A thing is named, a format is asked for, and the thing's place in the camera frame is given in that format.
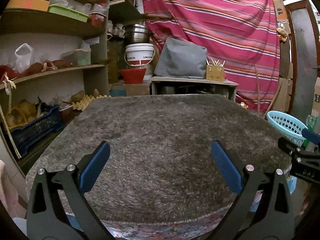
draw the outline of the blue gripper pad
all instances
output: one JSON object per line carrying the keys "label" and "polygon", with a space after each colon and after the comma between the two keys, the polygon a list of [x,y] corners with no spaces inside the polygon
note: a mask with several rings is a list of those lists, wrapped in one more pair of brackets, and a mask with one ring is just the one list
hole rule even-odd
{"label": "blue gripper pad", "polygon": [[110,157],[110,145],[102,143],[93,153],[93,158],[84,168],[79,177],[79,191],[89,192],[100,175],[104,165]]}
{"label": "blue gripper pad", "polygon": [[301,135],[306,138],[308,141],[314,143],[315,145],[318,145],[320,144],[320,135],[312,132],[312,131],[309,131],[307,128],[304,128],[302,131],[301,131]]}
{"label": "blue gripper pad", "polygon": [[239,195],[242,191],[241,174],[217,141],[211,145],[211,154],[228,187]]}

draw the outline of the silver screw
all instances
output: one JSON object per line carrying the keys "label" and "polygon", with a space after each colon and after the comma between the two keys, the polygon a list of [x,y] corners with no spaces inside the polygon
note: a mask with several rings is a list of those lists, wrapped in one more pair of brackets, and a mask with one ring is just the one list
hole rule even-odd
{"label": "silver screw", "polygon": [[248,164],[245,168],[247,171],[254,171],[254,167],[251,164]]}
{"label": "silver screw", "polygon": [[281,169],[276,169],[276,173],[277,173],[278,175],[282,175],[282,174],[283,174],[283,171],[282,171]]}
{"label": "silver screw", "polygon": [[44,168],[39,169],[39,170],[38,170],[38,174],[39,174],[39,175],[44,174]]}
{"label": "silver screw", "polygon": [[68,171],[73,171],[75,168],[76,168],[76,166],[75,166],[74,164],[69,164],[69,165],[67,166],[67,170],[68,170]]}

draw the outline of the fuzzy brown tablecloth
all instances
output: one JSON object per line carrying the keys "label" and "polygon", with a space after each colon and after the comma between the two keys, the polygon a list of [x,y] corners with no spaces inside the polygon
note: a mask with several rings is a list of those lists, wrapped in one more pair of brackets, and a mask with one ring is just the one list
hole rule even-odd
{"label": "fuzzy brown tablecloth", "polygon": [[[235,196],[215,165],[210,146],[262,171],[286,169],[281,135],[263,119],[219,95],[162,95],[94,100],[50,144],[27,175],[29,194],[39,168],[64,169],[102,140],[111,156],[85,197],[107,221],[170,223],[206,216]],[[72,212],[65,196],[67,212]]]}

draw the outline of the blue plastic basket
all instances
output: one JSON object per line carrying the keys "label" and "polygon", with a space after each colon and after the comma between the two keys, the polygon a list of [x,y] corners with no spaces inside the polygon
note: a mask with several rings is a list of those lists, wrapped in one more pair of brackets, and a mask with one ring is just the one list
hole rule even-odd
{"label": "blue plastic basket", "polygon": [[21,157],[25,156],[28,153],[28,148],[43,136],[52,131],[59,131],[63,128],[63,124],[60,119],[59,105],[49,106],[42,103],[41,110],[48,113],[23,127],[18,127],[11,131],[12,139]]}
{"label": "blue plastic basket", "polygon": [[280,133],[286,136],[297,146],[301,146],[305,138],[301,135],[301,131],[307,128],[306,125],[297,118],[279,111],[270,111],[267,113],[268,121]]}

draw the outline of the white bucket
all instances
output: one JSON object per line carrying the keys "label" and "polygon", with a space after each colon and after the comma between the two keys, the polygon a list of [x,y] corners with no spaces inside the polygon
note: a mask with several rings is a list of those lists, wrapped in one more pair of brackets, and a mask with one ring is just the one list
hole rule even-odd
{"label": "white bucket", "polygon": [[147,64],[147,65],[135,67],[135,68],[146,68],[147,69],[147,71],[143,77],[143,80],[149,80],[150,78],[153,77],[153,66],[151,64]]}
{"label": "white bucket", "polygon": [[155,48],[149,43],[137,43],[125,47],[124,60],[132,67],[145,66],[153,60],[154,56]]}

